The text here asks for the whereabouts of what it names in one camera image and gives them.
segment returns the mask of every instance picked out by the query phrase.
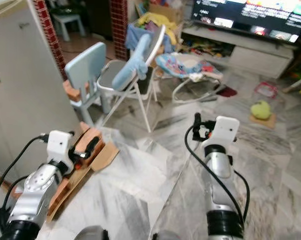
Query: refrigerator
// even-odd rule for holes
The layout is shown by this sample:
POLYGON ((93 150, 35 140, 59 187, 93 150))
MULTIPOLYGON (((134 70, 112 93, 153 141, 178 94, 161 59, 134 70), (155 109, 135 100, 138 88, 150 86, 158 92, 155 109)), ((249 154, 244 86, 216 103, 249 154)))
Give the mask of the refrigerator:
MULTIPOLYGON (((0 172, 40 133, 80 134, 79 120, 30 0, 0 0, 0 172)), ((33 143, 9 174, 35 171, 46 145, 33 143)))

